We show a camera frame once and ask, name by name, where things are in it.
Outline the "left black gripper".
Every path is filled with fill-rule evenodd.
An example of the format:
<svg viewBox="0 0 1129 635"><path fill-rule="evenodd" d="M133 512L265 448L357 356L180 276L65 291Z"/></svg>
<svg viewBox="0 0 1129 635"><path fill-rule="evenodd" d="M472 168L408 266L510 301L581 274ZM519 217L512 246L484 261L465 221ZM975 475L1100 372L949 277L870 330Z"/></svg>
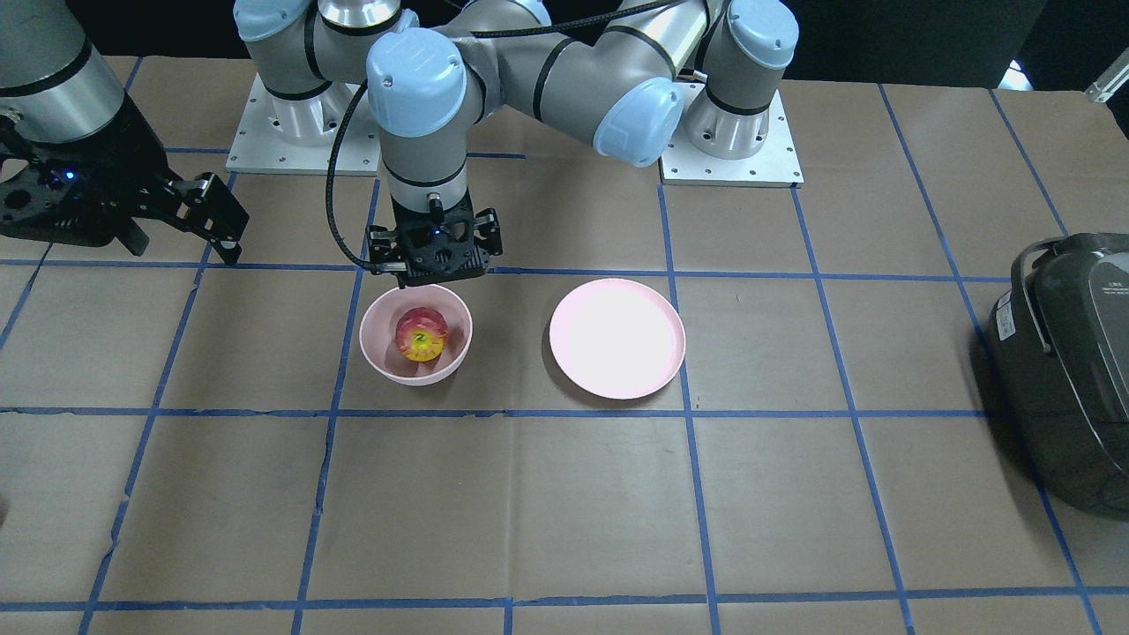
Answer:
<svg viewBox="0 0 1129 635"><path fill-rule="evenodd" d="M504 254L504 235L493 208L476 214L471 198L444 207L434 197L423 212L392 201L395 228L366 228L364 269L392 275L400 288L422 287L484 276L493 256Z"/></svg>

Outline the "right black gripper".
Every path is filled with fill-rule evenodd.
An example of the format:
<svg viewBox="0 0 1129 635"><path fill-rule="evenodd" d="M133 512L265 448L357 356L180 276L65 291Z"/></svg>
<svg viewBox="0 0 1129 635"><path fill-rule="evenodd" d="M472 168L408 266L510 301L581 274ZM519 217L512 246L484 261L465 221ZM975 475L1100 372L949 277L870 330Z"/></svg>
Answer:
<svg viewBox="0 0 1129 635"><path fill-rule="evenodd" d="M3 163L26 162L1 185L5 237L85 247L117 240L141 256L141 218L190 232L225 266L238 264L250 214L215 173L172 181L166 150L130 96L108 124L75 141L33 141L16 125L3 115Z"/></svg>

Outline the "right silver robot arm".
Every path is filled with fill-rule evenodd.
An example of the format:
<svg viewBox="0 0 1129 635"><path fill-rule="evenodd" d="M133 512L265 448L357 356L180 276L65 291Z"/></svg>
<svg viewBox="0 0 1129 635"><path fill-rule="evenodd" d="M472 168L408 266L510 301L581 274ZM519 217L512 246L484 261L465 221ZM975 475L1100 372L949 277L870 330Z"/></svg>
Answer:
<svg viewBox="0 0 1129 635"><path fill-rule="evenodd" d="M100 53L112 18L173 41L166 78L148 76L166 90L150 101L152 112L138 108ZM399 1L5 1L3 163L19 169L3 184L3 247L117 242L141 256L149 238L138 221L154 220L236 264L250 214L213 173L181 177L154 132L152 118L187 116L183 130L205 139L233 122L213 107L208 85L229 63L211 47L185 56L187 37L240 36L243 72L256 72L262 88L262 124L275 127L283 153L320 147L331 169L333 141L359 108L364 56L404 24Z"/></svg>

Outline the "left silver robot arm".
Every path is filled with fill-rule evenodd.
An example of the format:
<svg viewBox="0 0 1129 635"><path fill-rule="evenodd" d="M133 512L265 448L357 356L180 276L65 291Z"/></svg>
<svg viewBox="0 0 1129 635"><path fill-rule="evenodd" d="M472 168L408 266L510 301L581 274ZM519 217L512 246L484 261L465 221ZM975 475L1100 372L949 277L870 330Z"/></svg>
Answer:
<svg viewBox="0 0 1129 635"><path fill-rule="evenodd" d="M471 1L450 23L402 23L371 44L362 101L378 125L393 228L355 264L401 287L485 275L500 221L469 194L467 134L516 108L598 155L681 183L798 184L778 87L800 31L780 1L625 1L592 45L540 1Z"/></svg>

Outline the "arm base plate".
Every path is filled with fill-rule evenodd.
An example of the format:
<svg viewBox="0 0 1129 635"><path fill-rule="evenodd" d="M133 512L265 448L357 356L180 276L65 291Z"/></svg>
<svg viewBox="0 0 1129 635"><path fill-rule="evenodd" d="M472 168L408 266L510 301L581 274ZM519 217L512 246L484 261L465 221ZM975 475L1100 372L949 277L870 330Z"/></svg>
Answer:
<svg viewBox="0 0 1129 635"><path fill-rule="evenodd" d="M765 111L735 116L702 82L679 82L683 115L660 156L667 185L797 188L805 183L779 90Z"/></svg>
<svg viewBox="0 0 1129 635"><path fill-rule="evenodd" d="M283 101L256 76L231 141L226 168L255 176L323 176L356 85L334 82L306 101ZM366 105L355 108L339 150L339 176L377 176L378 127Z"/></svg>

